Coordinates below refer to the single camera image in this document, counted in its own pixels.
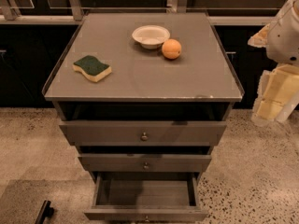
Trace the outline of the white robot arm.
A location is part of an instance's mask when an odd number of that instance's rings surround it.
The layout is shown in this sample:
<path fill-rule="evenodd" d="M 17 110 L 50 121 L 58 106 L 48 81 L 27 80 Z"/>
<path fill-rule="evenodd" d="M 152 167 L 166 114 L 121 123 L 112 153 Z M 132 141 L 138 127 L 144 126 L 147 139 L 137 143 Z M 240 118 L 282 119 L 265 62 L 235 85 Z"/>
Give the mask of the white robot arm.
<path fill-rule="evenodd" d="M 299 0 L 288 0 L 248 44 L 265 48 L 278 63 L 260 77 L 251 120 L 257 126 L 284 122 L 299 104 Z"/>

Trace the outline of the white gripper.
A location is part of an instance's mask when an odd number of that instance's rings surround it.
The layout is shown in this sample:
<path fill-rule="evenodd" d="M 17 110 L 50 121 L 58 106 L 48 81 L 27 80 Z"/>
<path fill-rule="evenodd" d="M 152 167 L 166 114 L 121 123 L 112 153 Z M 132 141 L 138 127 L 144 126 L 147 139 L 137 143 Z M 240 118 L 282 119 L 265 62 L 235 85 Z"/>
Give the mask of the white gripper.
<path fill-rule="evenodd" d="M 270 121 L 285 121 L 299 104 L 299 67 L 279 63 L 264 70 L 252 108 L 251 121 L 263 127 Z"/>

